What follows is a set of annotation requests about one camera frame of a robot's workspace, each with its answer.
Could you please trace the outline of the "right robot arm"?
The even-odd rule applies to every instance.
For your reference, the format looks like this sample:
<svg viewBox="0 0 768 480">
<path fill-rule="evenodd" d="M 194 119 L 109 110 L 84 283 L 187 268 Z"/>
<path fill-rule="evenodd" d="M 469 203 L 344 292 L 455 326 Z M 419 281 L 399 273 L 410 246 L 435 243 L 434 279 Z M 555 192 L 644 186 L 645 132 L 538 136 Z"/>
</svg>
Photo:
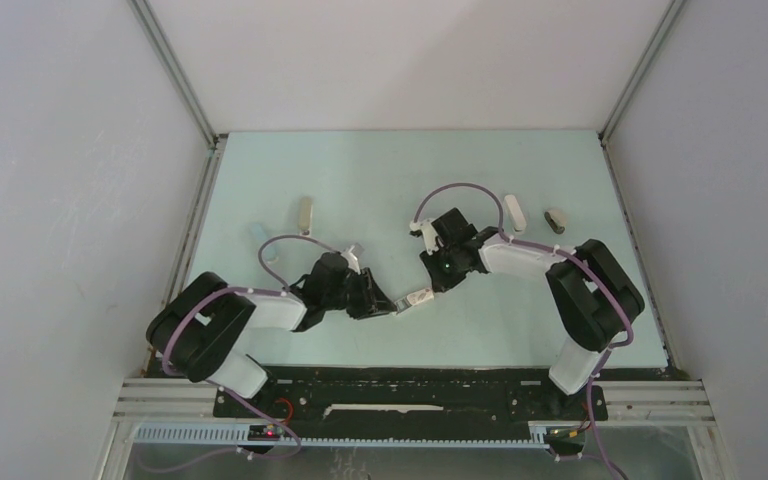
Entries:
<svg viewBox="0 0 768 480">
<path fill-rule="evenodd" d="M 515 240 L 498 226 L 477 229 L 457 208 L 411 223 L 410 233 L 424 243 L 419 258 L 436 293 L 455 288 L 473 272 L 547 282 L 567 334 L 549 369 L 552 383 L 541 392 L 543 408 L 556 418 L 580 407 L 580 390 L 602 367 L 618 335 L 633 336 L 628 329 L 645 309 L 642 294 L 599 240 L 572 249 Z"/>
</svg>

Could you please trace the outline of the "light blue white stapler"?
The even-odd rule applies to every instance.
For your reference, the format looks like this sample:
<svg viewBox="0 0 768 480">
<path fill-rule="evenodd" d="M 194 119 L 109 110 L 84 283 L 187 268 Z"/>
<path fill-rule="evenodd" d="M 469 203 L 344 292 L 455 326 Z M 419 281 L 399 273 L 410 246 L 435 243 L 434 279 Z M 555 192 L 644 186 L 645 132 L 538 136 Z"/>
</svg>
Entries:
<svg viewBox="0 0 768 480">
<path fill-rule="evenodd" d="M 260 250 L 265 245 L 262 252 L 263 261 L 267 264 L 273 264 L 279 259 L 279 255 L 274 243 L 269 243 L 272 236 L 267 232 L 266 228 L 261 223 L 251 223 L 249 225 L 249 232 L 256 244 L 257 250 Z"/>
</svg>

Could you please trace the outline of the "staple box tray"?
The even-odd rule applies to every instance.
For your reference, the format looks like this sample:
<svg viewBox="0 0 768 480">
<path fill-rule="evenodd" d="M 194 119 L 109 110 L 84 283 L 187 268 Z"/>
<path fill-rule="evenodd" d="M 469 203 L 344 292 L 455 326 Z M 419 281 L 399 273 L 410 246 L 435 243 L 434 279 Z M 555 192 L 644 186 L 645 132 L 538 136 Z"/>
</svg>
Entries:
<svg viewBox="0 0 768 480">
<path fill-rule="evenodd" d="M 412 307 L 412 304 L 407 297 L 403 297 L 396 300 L 394 302 L 394 306 L 396 307 L 395 314 L 400 315 L 406 312 L 408 309 L 410 309 Z"/>
</svg>

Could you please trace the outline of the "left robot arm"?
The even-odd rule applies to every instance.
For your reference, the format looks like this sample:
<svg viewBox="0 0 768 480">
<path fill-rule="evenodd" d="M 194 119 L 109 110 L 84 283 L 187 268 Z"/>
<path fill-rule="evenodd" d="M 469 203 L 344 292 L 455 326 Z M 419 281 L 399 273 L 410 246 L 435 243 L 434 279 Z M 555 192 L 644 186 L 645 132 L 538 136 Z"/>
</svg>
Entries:
<svg viewBox="0 0 768 480">
<path fill-rule="evenodd" d="M 161 353 L 168 374 L 231 389 L 238 404 L 259 417 L 275 406 L 274 378 L 240 346 L 243 332 L 301 333 L 331 311 L 366 320 L 394 314 L 397 306 L 370 269 L 349 254 L 326 252 L 281 291 L 231 287 L 216 273 L 204 272 L 153 318 L 146 340 Z"/>
</svg>

